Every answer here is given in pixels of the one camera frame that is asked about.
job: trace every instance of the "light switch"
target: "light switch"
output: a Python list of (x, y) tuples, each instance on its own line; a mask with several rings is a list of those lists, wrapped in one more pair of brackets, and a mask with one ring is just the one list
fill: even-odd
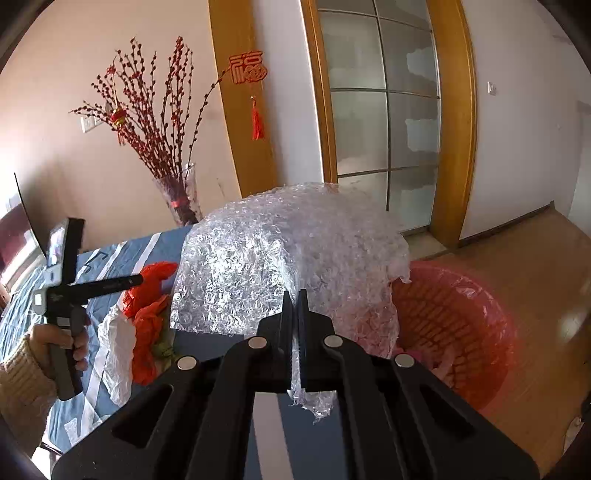
[(82, 125), (82, 133), (88, 132), (88, 130), (92, 130), (97, 125), (100, 125), (102, 120), (100, 118), (94, 116), (81, 116), (80, 117), (80, 124)]

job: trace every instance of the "red tassel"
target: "red tassel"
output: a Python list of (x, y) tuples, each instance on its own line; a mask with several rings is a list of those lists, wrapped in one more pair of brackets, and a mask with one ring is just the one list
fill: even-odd
[(252, 99), (252, 139), (253, 140), (260, 140), (261, 138), (265, 138), (265, 129), (262, 124), (261, 114), (256, 109), (256, 98), (254, 96), (252, 96), (251, 99)]

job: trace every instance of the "sweater sleeve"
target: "sweater sleeve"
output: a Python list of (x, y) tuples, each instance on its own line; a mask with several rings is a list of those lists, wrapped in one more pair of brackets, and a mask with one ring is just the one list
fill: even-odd
[(56, 399), (56, 385), (37, 365), (26, 335), (0, 364), (0, 413), (28, 456), (41, 443), (49, 410)]

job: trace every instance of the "glass door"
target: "glass door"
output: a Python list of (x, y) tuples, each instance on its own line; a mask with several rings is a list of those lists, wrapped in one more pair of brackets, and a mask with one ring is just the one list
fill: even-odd
[(317, 0), (329, 68), (339, 183), (429, 225), (440, 97), (425, 0)]

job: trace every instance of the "wooden door frame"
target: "wooden door frame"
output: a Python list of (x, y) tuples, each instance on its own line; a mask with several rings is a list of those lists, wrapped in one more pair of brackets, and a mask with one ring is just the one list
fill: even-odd
[[(316, 0), (301, 0), (310, 50), (324, 181), (337, 183), (335, 126), (324, 41)], [(435, 37), (441, 91), (437, 188), (429, 230), (457, 247), (472, 189), (476, 157), (476, 72), (461, 0), (427, 0)]]
[[(251, 0), (209, 0), (209, 20), (218, 74), (228, 68), (230, 56), (256, 50)], [(234, 85), (232, 76), (227, 74), (219, 86), (242, 197), (277, 187), (277, 165), (269, 139), (270, 129), (265, 129), (265, 138), (252, 139), (251, 95), (256, 97), (256, 107), (263, 122), (268, 118), (262, 82)]]

